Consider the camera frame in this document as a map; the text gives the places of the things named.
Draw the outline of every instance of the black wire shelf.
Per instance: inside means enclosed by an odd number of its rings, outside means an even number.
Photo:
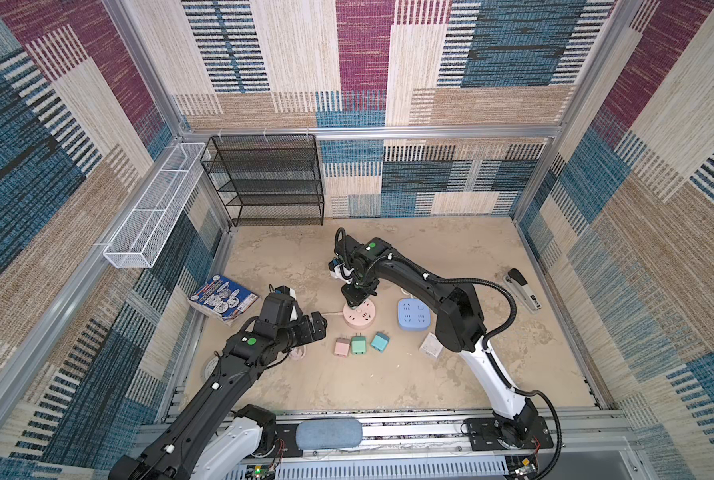
[[[313,135],[212,137],[203,162],[235,226],[322,225],[323,179]]]

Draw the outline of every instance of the white wire basket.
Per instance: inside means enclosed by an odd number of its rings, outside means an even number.
[[[151,268],[173,231],[210,153],[203,143],[179,144],[104,249],[115,268]]]

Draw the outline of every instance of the aluminum rail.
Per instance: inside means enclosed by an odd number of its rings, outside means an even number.
[[[435,127],[239,128],[184,132],[184,141],[236,135],[314,135],[317,140],[391,140],[414,138],[499,138],[557,136],[557,124],[440,125]]]
[[[547,408],[539,408],[546,418],[546,425],[554,432],[554,419]],[[600,410],[594,407],[564,407],[557,409],[562,424],[563,452],[600,452],[640,450],[636,434],[631,429],[629,420],[621,410]],[[472,452],[468,437],[462,433],[461,426],[466,418],[492,417],[489,408],[463,408],[450,410],[379,410],[365,411],[311,411],[281,412],[277,415],[277,424],[298,423],[311,418],[353,417],[362,423],[362,442],[360,447],[321,452],[305,452],[300,459],[330,460],[348,458],[409,458],[413,456],[463,456],[482,452]],[[168,423],[141,426],[136,437],[132,454],[137,455],[146,446],[157,439],[168,428],[175,417]],[[222,423],[219,430],[225,429],[231,416]],[[529,454],[532,450],[514,450],[510,454]],[[299,461],[296,458],[287,462]]]

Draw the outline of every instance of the pink round object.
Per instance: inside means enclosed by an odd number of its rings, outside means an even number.
[[[375,305],[369,299],[365,299],[357,308],[352,309],[347,303],[344,305],[344,320],[354,330],[363,330],[375,320]]]

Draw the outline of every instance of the purple fabric patch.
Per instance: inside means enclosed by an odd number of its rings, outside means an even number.
[[[395,0],[336,0],[335,14],[342,91],[384,91],[385,96]]]
[[[603,135],[611,147],[640,116],[713,7],[714,2],[705,0],[661,2],[602,104],[620,125],[618,134]]]

